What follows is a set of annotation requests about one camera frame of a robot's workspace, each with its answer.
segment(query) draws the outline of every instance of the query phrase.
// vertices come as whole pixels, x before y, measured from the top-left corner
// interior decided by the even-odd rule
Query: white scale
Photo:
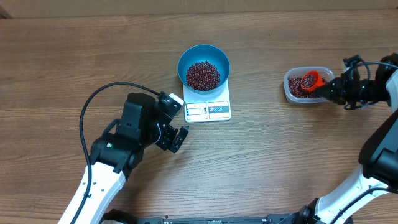
[[[229,121],[231,119],[228,80],[219,90],[207,95],[194,93],[185,85],[183,90],[186,122]]]

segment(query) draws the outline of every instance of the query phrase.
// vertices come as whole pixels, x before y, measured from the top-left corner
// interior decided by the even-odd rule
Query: cup of beans
[[[228,57],[212,45],[196,45],[178,61],[181,82],[192,92],[202,95],[222,89],[231,70]]]
[[[317,71],[322,79],[322,82],[326,83],[335,78],[335,75],[331,70],[325,67],[300,67],[290,69],[284,77],[284,90],[286,100],[289,103],[322,103],[328,101],[325,98],[318,98],[314,92],[307,92],[304,88],[309,88],[313,85],[315,79],[309,75],[302,80],[303,76],[308,72]]]

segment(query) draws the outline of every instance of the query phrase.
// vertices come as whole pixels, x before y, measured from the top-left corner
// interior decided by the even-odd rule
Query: blue bowl
[[[206,62],[208,61],[212,65],[214,65],[218,72],[220,73],[220,83],[215,89],[200,91],[194,90],[193,88],[187,85],[187,71],[188,68],[191,67],[194,63],[197,62]],[[182,54],[180,61],[178,61],[178,75],[181,79],[181,82],[194,93],[198,94],[210,94],[214,93],[223,86],[228,80],[229,71],[231,70],[231,65],[229,64],[228,57],[225,53],[212,45],[196,45],[188,49],[184,54]]]

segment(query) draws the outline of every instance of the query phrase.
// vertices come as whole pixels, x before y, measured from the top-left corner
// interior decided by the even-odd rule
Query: bowl
[[[333,72],[325,67],[300,67],[290,69],[284,77],[285,95],[289,103],[322,103],[328,101],[325,98],[297,98],[293,96],[289,90],[288,78],[302,78],[306,73],[314,70],[328,82],[335,78]]]
[[[206,91],[195,90],[189,87],[187,85],[188,68],[191,67],[191,65],[193,65],[194,63],[206,61],[208,61],[217,68],[218,72],[220,73],[220,83],[216,88]],[[178,61],[178,75],[181,79],[181,82],[192,92],[202,95],[214,93],[220,88],[223,88],[228,80],[230,70],[231,65],[229,64],[228,57],[222,50],[212,45],[203,44],[193,46],[185,51]]]

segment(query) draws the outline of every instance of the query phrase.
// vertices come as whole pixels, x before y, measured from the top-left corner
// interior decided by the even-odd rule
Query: wooden tabletop
[[[177,62],[196,44],[231,61],[232,119],[190,124],[176,154],[147,148],[109,207],[169,218],[296,212],[347,178],[391,109],[292,105],[284,74],[316,65],[340,75],[356,54],[378,61],[398,52],[397,30],[396,10],[0,20],[0,223],[57,223],[85,167],[86,99],[118,81],[183,96]],[[92,101],[88,147],[137,91],[114,87]],[[172,124],[186,125],[183,115]],[[354,219],[397,223],[397,204],[383,196]]]

